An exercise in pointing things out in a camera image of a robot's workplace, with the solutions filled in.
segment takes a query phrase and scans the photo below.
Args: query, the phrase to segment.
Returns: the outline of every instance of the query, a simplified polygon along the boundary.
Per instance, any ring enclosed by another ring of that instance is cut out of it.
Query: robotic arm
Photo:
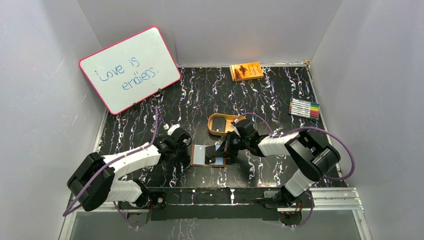
[[[272,197],[259,199],[260,204],[273,203],[291,206],[315,182],[320,181],[339,161],[339,152],[327,142],[320,140],[319,133],[303,130],[287,136],[259,135],[248,119],[234,121],[233,131],[228,132],[224,142],[215,151],[215,146],[206,149],[206,159],[213,157],[235,157],[239,150],[249,150],[259,157],[291,155],[299,169],[284,184],[280,192]]]
[[[135,170],[154,166],[162,161],[189,159],[188,146],[191,143],[190,134],[176,124],[168,129],[167,135],[157,137],[153,145],[146,149],[144,147],[148,143],[113,155],[100,156],[97,152],[90,153],[68,180],[67,186],[77,196],[101,167],[118,157],[124,157],[105,168],[78,201],[87,212],[98,208],[104,202],[113,201],[130,202],[137,207],[145,207],[150,199],[147,187],[141,181],[119,179]]]

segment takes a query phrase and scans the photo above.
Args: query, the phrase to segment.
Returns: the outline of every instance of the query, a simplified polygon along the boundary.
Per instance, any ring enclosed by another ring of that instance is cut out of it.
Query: cable
[[[243,114],[239,115],[238,117],[236,117],[236,118],[235,118],[235,120],[237,120],[237,119],[239,119],[239,118],[241,118],[241,117],[243,117],[243,116],[246,116],[246,115],[253,115],[253,116],[256,116],[256,117],[258,117],[259,119],[261,119],[261,120],[262,120],[262,122],[264,122],[264,123],[266,124],[266,126],[268,127],[268,129],[269,129],[269,131],[271,132],[271,134],[274,134],[274,131],[273,131],[273,129],[271,128],[271,126],[268,124],[268,122],[267,122],[267,121],[265,121],[265,119],[263,119],[261,116],[259,116],[258,114],[254,113],[254,112],[245,112],[245,113],[243,113]]]
[[[309,196],[310,201],[311,201],[310,211],[309,211],[309,214],[308,214],[307,218],[305,219],[305,221],[299,223],[299,225],[295,225],[296,228],[304,225],[311,218],[313,208],[315,207],[314,198],[312,197],[312,195],[307,191],[305,191],[305,194]]]
[[[103,170],[105,170],[107,167],[109,167],[110,165],[116,163],[117,161],[125,158],[126,156],[130,156],[133,155],[135,153],[138,153],[140,151],[143,151],[144,149],[149,148],[150,146],[153,145],[155,138],[156,138],[156,133],[158,132],[158,117],[159,117],[159,112],[158,112],[158,107],[156,106],[154,108],[154,113],[156,115],[155,119],[154,119],[154,131],[153,131],[153,137],[151,139],[151,141],[149,142],[149,144],[146,147],[142,147],[142,148],[138,148],[135,149],[133,151],[130,151],[129,153],[127,153],[126,155],[121,155],[115,159],[113,159],[112,161],[106,163],[105,165],[103,165],[91,178],[90,180],[88,180],[88,182],[84,185],[84,187],[81,189],[81,191],[79,191],[79,193],[75,196],[75,198],[72,200],[72,202],[68,205],[68,207],[66,208],[65,212],[63,212],[62,216],[66,217],[69,214],[71,214],[72,212],[74,212],[75,210],[77,210],[79,207],[81,207],[81,204],[72,208],[75,203],[81,198],[81,196],[84,194],[84,192],[87,190],[87,188],[90,186],[90,184],[97,178],[97,176],[99,176]]]
[[[159,117],[160,117],[160,121],[162,122],[163,126],[165,126],[167,123],[164,120],[164,117],[162,116],[162,114],[159,113]]]
[[[304,127],[299,127],[299,128],[293,129],[293,130],[288,131],[286,133],[283,133],[281,135],[274,135],[274,136],[272,136],[272,138],[285,137],[287,135],[298,133],[298,132],[300,132],[302,130],[307,130],[307,129],[309,129],[309,130],[315,130],[315,131],[318,131],[318,132],[327,134],[328,136],[330,136],[330,137],[334,138],[335,140],[337,140],[344,147],[344,149],[346,149],[346,152],[347,152],[347,154],[350,157],[350,161],[352,162],[352,167],[350,169],[350,172],[346,176],[342,176],[342,177],[324,176],[323,179],[327,179],[327,180],[330,180],[330,181],[343,181],[343,180],[348,179],[350,176],[352,176],[352,174],[355,171],[355,167],[356,167],[354,155],[353,155],[352,151],[349,149],[349,147],[347,146],[347,144],[343,140],[341,140],[338,136],[334,135],[331,132],[328,132],[326,130],[323,130],[323,129],[317,128],[317,127],[313,127],[313,126],[304,126]]]
[[[134,222],[130,221],[127,216],[125,216],[125,214],[119,209],[117,203],[115,201],[113,201],[113,205],[115,206],[115,209],[118,210],[118,213],[125,219],[125,221],[127,223],[129,223],[129,225],[135,229],[138,229],[139,226],[137,226],[137,224],[135,224]]]

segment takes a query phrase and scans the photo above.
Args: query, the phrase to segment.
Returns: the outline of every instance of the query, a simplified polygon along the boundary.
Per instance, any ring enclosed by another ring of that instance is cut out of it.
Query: marker set
[[[291,98],[288,113],[293,116],[319,120],[320,105],[315,102]]]

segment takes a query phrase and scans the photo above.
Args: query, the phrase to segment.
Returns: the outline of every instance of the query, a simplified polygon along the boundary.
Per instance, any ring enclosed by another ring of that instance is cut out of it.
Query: glass panel
[[[351,210],[314,211],[292,230],[262,219],[177,219],[149,221],[135,231],[117,212],[79,212],[72,240],[360,240]]]

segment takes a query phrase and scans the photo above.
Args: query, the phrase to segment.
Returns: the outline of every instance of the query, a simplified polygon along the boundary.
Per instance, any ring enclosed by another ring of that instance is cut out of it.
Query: metal extrusion frame
[[[307,67],[305,62],[267,63],[267,64],[262,64],[262,66],[263,67]],[[179,67],[189,68],[193,66],[179,66]],[[307,74],[310,79],[312,91],[315,93],[313,79],[311,77],[311,73],[309,69],[307,71]],[[315,96],[315,100],[317,103],[319,103],[317,96]],[[324,116],[322,115],[321,109],[319,110],[319,114],[321,115],[324,129],[327,131],[327,125],[326,125],[326,122],[324,121]],[[108,111],[106,109],[105,114],[103,115],[100,121],[98,133],[97,133],[94,147],[93,147],[93,152],[97,151],[97,148],[99,146],[107,116],[108,116]],[[330,137],[327,136],[327,138],[328,138],[328,142],[332,144]],[[336,168],[337,168],[338,175],[341,177],[342,171],[341,171],[340,165],[337,164]],[[312,192],[312,197],[315,203],[315,207],[313,209],[314,211],[340,211],[340,210],[352,211],[360,238],[362,240],[372,239],[365,216],[364,216],[364,208],[362,206],[357,189],[355,187],[317,187],[317,188],[310,188],[310,191]],[[292,211],[292,210],[293,209],[291,207],[277,208],[277,211],[279,212]],[[106,213],[106,212],[116,212],[116,211],[117,210],[115,209],[113,203],[108,202],[108,203],[102,204],[100,207],[93,210],[92,212]],[[81,213],[81,212],[85,212],[85,211],[83,209],[77,209],[76,211],[72,212],[71,214],[65,217],[63,226],[58,238],[59,240],[71,239],[71,234],[72,234],[75,220],[77,218],[78,213]],[[128,209],[128,210],[124,210],[124,212],[148,214],[148,210],[146,209]]]

